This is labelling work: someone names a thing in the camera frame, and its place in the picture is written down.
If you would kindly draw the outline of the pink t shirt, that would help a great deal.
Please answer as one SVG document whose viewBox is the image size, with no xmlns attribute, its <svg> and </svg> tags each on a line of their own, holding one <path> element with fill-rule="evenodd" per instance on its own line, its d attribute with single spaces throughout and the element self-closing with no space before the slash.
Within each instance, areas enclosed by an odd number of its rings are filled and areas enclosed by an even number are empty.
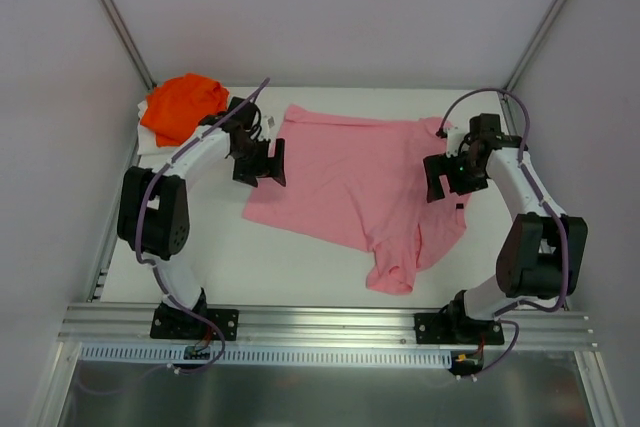
<svg viewBox="0 0 640 427">
<path fill-rule="evenodd" d="M 246 220 L 370 252 L 370 290 L 408 295 L 466 231 L 471 197 L 427 200 L 425 157 L 444 152 L 438 117 L 375 120 L 287 108 L 287 184 L 254 189 Z"/>
</svg>

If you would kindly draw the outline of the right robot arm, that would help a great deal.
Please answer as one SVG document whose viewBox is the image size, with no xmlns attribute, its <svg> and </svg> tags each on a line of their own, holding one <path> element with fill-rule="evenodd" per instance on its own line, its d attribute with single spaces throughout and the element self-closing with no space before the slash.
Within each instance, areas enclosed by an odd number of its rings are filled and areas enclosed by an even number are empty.
<svg viewBox="0 0 640 427">
<path fill-rule="evenodd" d="M 577 286 L 588 226 L 552 199 L 535 172 L 526 139 L 505 134 L 498 115 L 477 115 L 465 131 L 442 125 L 437 135 L 446 150 L 423 160 L 428 202 L 495 184 L 512 225 L 494 275 L 458 292 L 437 313 L 415 315 L 416 341 L 500 345 L 501 315 L 520 306 L 544 312 L 564 306 Z"/>
</svg>

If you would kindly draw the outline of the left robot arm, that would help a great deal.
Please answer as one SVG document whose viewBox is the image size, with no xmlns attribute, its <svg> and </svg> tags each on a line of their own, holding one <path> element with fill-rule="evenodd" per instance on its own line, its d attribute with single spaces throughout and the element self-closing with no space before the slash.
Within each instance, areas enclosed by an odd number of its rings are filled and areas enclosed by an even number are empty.
<svg viewBox="0 0 640 427">
<path fill-rule="evenodd" d="M 285 185 L 285 142 L 262 133 L 255 101 L 235 97 L 229 108 L 202 118 L 194 133 L 156 167 L 129 168 L 123 178 L 117 235 L 151 269 L 162 300 L 154 311 L 154 339 L 217 338 L 206 293 L 190 251 L 191 187 L 217 162 L 233 159 L 234 181 L 256 187 L 262 178 Z"/>
</svg>

